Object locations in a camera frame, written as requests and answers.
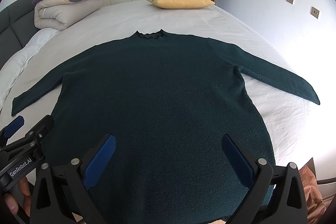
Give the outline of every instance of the yellow pillow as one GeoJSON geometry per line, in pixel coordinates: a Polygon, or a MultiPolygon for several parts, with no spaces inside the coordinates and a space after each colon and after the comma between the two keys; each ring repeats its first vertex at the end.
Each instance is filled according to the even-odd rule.
{"type": "Polygon", "coordinates": [[[212,0],[147,0],[164,9],[196,9],[214,5],[212,0]]]}

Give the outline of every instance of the white duvet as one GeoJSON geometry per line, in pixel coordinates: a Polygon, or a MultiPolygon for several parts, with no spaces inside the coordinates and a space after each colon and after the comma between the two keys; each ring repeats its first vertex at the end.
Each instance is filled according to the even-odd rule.
{"type": "Polygon", "coordinates": [[[26,46],[14,53],[0,70],[0,110],[17,78],[28,65],[28,61],[39,52],[54,35],[59,33],[53,28],[39,30],[26,46]]]}
{"type": "MultiPolygon", "coordinates": [[[[0,115],[0,128],[13,120],[13,98],[32,87],[47,72],[78,53],[104,42],[163,29],[176,34],[193,34],[233,43],[275,65],[293,71],[263,37],[216,6],[196,10],[164,10],[145,0],[106,6],[53,37],[29,62],[11,89],[0,115]]],[[[273,144],[276,163],[294,161],[299,168],[312,157],[305,148],[308,117],[313,103],[243,75],[246,90],[263,117],[273,144]]],[[[25,125],[11,138],[21,138],[57,102],[61,87],[51,91],[18,115],[25,125]]]]}

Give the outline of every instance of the folded comforter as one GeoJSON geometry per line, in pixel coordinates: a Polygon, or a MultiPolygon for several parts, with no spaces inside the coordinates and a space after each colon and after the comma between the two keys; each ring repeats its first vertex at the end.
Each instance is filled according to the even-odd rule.
{"type": "Polygon", "coordinates": [[[35,6],[34,23],[39,29],[63,31],[101,6],[102,0],[41,0],[35,6]]]}

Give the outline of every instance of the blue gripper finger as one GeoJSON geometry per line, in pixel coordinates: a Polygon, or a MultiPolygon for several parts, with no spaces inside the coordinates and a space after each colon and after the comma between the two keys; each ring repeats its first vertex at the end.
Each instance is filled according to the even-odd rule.
{"type": "Polygon", "coordinates": [[[9,139],[16,131],[18,131],[25,124],[25,119],[22,116],[16,117],[5,129],[4,137],[9,139]]]}
{"type": "Polygon", "coordinates": [[[253,169],[227,134],[222,138],[222,149],[236,172],[240,183],[251,189],[254,185],[253,169]]]}
{"type": "Polygon", "coordinates": [[[110,135],[84,171],[83,184],[86,190],[97,184],[115,149],[116,138],[113,135],[110,135]]]}

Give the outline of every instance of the dark green sweater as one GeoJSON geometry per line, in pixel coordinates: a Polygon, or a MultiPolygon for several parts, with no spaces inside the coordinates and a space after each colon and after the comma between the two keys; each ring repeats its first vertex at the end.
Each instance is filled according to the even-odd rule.
{"type": "Polygon", "coordinates": [[[274,164],[241,73],[316,104],[301,77],[238,46],[164,31],[94,46],[13,100],[12,115],[63,83],[43,140],[52,165],[110,133],[117,147],[90,194],[110,223],[202,223],[231,215],[247,189],[221,149],[225,133],[274,164]]]}

